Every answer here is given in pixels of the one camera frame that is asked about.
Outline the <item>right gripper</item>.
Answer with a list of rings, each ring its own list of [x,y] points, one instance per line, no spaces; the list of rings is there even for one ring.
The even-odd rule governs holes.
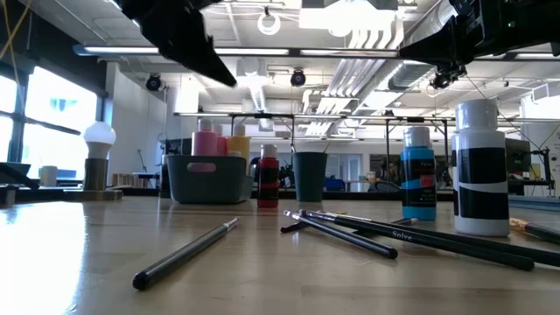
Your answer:
[[[401,48],[401,60],[449,68],[467,64],[471,55],[529,46],[521,22],[529,0],[450,0],[450,5],[456,17],[436,33]]]

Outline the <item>large pink paint bottle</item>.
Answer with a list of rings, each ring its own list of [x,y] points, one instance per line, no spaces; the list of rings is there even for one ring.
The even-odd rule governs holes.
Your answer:
[[[214,124],[213,132],[217,135],[217,155],[226,156],[228,154],[228,139],[223,135],[222,125]]]
[[[209,118],[200,118],[198,128],[192,133],[191,155],[195,157],[214,157],[217,155],[217,134],[213,132],[213,124]],[[190,172],[213,172],[213,163],[190,163]]]

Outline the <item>large yellow paint bottle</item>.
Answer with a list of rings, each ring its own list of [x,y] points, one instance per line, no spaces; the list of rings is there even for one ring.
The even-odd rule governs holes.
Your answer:
[[[245,171],[249,173],[250,162],[250,139],[246,136],[246,128],[242,123],[233,126],[232,135],[227,139],[228,153],[234,151],[240,153],[240,156],[245,159]]]

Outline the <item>small white black-striped paint bottle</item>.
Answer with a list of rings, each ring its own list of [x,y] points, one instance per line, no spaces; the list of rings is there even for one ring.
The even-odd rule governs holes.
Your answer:
[[[478,99],[457,105],[456,131],[455,230],[506,237],[510,233],[506,147],[505,134],[498,130],[496,102]]]

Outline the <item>small light blue paint bottle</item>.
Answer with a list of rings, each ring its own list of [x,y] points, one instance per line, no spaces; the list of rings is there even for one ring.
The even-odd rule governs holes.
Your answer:
[[[402,216],[434,221],[437,217],[437,179],[430,130],[423,126],[409,127],[403,132],[403,140]]]

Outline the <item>small red paint bottle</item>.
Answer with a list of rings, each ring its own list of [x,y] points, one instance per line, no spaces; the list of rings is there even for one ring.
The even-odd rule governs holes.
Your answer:
[[[277,147],[274,144],[263,144],[258,164],[258,196],[260,208],[278,207],[279,162]]]

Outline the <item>black paintbrush golden tip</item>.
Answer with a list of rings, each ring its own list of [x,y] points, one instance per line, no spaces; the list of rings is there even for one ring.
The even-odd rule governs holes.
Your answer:
[[[308,228],[308,225],[304,222],[298,221],[297,223],[291,224],[288,227],[281,227],[280,232],[282,234],[288,234],[288,233],[296,232],[296,231],[304,229],[304,228]]]

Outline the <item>long ceiling light bar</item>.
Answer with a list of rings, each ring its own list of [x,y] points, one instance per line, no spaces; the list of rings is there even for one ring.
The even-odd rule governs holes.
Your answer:
[[[80,56],[157,56],[159,50],[153,46],[97,46],[75,45],[73,51]],[[221,57],[291,57],[327,59],[382,59],[397,60],[401,56],[397,50],[388,49],[308,49],[308,48],[250,48],[218,47],[215,52]],[[548,61],[560,62],[560,56],[550,52],[506,52],[501,55],[478,57],[481,61]]]

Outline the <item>grey-teal plastic bin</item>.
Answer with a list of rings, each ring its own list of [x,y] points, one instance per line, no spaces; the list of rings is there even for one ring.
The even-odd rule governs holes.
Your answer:
[[[254,178],[246,159],[231,156],[166,157],[171,198],[181,204],[237,204],[251,197]]]

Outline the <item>teal ribbed plastic cup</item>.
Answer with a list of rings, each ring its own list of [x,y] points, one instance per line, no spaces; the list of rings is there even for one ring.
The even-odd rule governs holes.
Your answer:
[[[321,202],[326,180],[327,154],[324,152],[296,152],[292,154],[297,200]]]

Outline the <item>light blue mat strip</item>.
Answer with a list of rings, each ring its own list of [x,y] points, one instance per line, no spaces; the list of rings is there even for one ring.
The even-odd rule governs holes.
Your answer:
[[[508,202],[514,208],[560,213],[558,197],[509,195]]]

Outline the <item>long black paintbrushes right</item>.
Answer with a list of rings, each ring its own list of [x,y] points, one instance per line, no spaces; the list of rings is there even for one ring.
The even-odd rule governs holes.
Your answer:
[[[328,215],[326,213],[318,213],[318,212],[307,211],[307,210],[301,210],[300,213],[306,218],[313,218],[322,221],[330,221],[338,226],[353,228],[356,230],[358,229],[366,230],[368,232],[374,232],[378,235],[397,239],[403,242],[415,243],[418,245],[423,245],[434,249],[441,249],[444,251],[461,254],[464,256],[475,257],[489,262],[513,267],[518,270],[531,271],[535,267],[534,261],[527,257],[510,255],[507,253],[503,253],[488,248],[479,248],[469,244],[465,244],[457,241],[450,241],[443,238],[430,236],[427,234],[408,232],[406,230],[397,227],[389,227],[386,225],[370,223],[363,220],[351,220],[342,217],[337,217],[334,215]]]

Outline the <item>dark slanted panel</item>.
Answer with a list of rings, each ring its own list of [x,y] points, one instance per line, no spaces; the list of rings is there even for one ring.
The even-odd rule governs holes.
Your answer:
[[[33,188],[34,185],[29,178],[7,163],[0,163],[0,184],[23,185],[28,188]]]

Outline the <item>silver ventilation duct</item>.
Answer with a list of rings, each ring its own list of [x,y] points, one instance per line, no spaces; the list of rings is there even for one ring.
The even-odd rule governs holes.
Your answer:
[[[388,89],[403,91],[410,89],[434,72],[436,67],[418,61],[406,60],[391,74]]]

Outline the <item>black window frame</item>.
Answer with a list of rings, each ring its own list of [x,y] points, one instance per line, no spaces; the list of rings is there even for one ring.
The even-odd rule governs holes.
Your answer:
[[[87,155],[81,136],[97,118],[100,97],[35,66],[29,73],[0,62],[0,136],[9,161],[72,168]]]

